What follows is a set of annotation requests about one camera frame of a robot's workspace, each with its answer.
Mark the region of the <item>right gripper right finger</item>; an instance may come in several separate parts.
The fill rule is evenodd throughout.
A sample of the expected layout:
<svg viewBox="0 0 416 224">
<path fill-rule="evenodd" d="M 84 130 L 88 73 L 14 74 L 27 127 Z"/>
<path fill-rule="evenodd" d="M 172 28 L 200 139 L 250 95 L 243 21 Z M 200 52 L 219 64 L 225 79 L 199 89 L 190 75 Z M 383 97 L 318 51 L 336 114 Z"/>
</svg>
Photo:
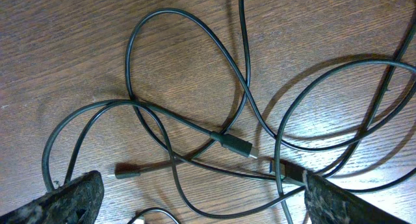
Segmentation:
<svg viewBox="0 0 416 224">
<path fill-rule="evenodd" d="M 351 192 L 305 170 L 305 206 L 313 223 L 404 223 Z"/>
</svg>

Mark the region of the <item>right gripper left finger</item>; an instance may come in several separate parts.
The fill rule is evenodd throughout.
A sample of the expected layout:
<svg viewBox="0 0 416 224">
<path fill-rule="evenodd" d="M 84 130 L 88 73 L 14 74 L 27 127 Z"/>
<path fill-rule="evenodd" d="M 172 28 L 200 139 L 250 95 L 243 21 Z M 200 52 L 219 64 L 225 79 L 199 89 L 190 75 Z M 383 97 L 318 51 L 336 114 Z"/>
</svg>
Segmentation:
<svg viewBox="0 0 416 224">
<path fill-rule="evenodd" d="M 94 223 L 104 196 L 94 170 L 3 216 L 1 223 Z"/>
</svg>

